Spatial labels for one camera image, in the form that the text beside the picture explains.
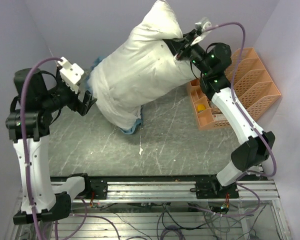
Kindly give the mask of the white red box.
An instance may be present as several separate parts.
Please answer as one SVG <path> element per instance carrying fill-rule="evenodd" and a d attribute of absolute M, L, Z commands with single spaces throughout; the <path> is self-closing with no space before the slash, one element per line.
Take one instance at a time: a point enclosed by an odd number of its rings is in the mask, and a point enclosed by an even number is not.
<path fill-rule="evenodd" d="M 227 121 L 224 114 L 213 114 L 212 117 L 214 121 Z"/>

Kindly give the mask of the aluminium rail frame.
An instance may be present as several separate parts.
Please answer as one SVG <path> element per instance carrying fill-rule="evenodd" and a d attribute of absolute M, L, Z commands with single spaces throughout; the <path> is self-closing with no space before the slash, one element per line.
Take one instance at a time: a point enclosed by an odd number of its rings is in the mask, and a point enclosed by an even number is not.
<path fill-rule="evenodd" d="M 95 203 L 161 203 L 161 202 L 199 202 L 215 201 L 224 202 L 226 194 L 211 196 L 208 193 L 196 193 L 194 181 L 170 182 L 108 182 L 105 191 L 95 196 L 86 196 L 87 200 L 93 199 Z M 230 201 L 272 201 L 279 200 L 276 184 L 272 180 L 240 181 L 234 191 L 228 191 Z"/>

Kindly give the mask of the blue houndstooth bear pillowcase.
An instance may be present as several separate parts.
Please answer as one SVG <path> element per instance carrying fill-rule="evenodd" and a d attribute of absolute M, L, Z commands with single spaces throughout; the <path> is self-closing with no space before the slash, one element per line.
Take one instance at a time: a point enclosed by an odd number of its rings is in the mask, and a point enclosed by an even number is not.
<path fill-rule="evenodd" d="M 95 104 L 111 124 L 117 126 L 124 134 L 132 135 L 143 124 L 143 107 L 137 106 L 127 110 L 115 102 L 104 79 L 99 74 L 93 73 L 103 60 L 104 57 L 99 56 L 94 61 L 85 78 L 85 89 L 96 99 Z"/>

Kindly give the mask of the orange plastic file organizer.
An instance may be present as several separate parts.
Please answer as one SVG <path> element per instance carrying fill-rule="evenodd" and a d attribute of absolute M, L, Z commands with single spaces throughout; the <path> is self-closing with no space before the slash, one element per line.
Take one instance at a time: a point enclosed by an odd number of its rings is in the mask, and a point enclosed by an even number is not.
<path fill-rule="evenodd" d="M 250 116 L 257 121 L 281 97 L 281 93 L 254 48 L 244 48 L 240 59 L 234 77 L 234 91 Z M 199 130 L 230 126 L 228 121 L 214 121 L 213 115 L 222 112 L 201 91 L 198 79 L 187 84 L 187 92 Z M 204 105 L 206 110 L 198 113 L 199 104 Z"/>

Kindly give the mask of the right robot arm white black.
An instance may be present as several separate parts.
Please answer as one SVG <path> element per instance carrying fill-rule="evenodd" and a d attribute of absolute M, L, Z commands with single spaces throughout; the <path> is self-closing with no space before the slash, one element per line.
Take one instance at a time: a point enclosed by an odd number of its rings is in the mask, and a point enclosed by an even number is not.
<path fill-rule="evenodd" d="M 164 42 L 177 60 L 189 61 L 191 67 L 199 70 L 202 92 L 223 113 L 240 144 L 231 153 L 227 166 L 216 175 L 217 182 L 210 186 L 211 194 L 221 198 L 228 192 L 228 185 L 251 173 L 251 167 L 273 158 L 275 135 L 265 132 L 253 120 L 227 79 L 225 70 L 232 63 L 230 46 L 217 42 L 210 44 L 211 50 L 204 50 L 195 42 L 203 34 L 202 30 L 193 29 L 182 38 L 164 39 Z"/>

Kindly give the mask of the white pillow insert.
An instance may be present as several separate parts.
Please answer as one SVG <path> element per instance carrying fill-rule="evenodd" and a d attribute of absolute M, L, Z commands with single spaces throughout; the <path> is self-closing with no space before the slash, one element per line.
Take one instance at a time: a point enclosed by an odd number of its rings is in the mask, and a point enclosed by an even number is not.
<path fill-rule="evenodd" d="M 177 61 L 164 39 L 183 36 L 176 15 L 157 0 L 128 39 L 94 68 L 118 106 L 131 110 L 194 80 L 198 70 Z"/>

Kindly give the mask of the yellow object in organizer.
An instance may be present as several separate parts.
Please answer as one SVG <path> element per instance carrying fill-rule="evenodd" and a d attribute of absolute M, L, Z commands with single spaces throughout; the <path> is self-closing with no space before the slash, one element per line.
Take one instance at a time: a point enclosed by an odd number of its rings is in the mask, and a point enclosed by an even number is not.
<path fill-rule="evenodd" d="M 198 105 L 196 106 L 196 110 L 197 110 L 198 113 L 201 113 L 201 112 L 203 112 L 204 110 L 206 110 L 206 107 L 205 107 L 203 104 L 198 104 Z"/>

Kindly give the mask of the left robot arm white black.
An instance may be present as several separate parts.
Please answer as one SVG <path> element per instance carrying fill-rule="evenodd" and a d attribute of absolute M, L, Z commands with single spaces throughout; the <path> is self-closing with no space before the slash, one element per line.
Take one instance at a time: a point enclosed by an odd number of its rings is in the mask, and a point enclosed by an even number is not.
<path fill-rule="evenodd" d="M 16 108 L 21 101 L 22 88 L 27 74 L 25 68 L 14 75 L 18 95 L 10 105 L 10 114 L 5 121 L 9 139 L 19 161 L 22 184 L 21 209 L 13 216 L 15 225 L 32 224 L 35 221 L 53 222 L 70 215 L 72 201 L 79 197 L 88 198 L 93 189 L 86 173 L 68 176 L 65 182 L 53 187 L 49 173 L 50 125 L 55 121 L 54 112 L 60 113 L 64 107 L 85 116 L 96 102 L 86 91 L 83 100 L 71 90 L 62 79 L 62 67 L 57 67 L 53 75 L 56 86 L 47 89 L 43 75 L 47 71 L 37 69 L 31 77 L 26 94 L 24 114 Z"/>

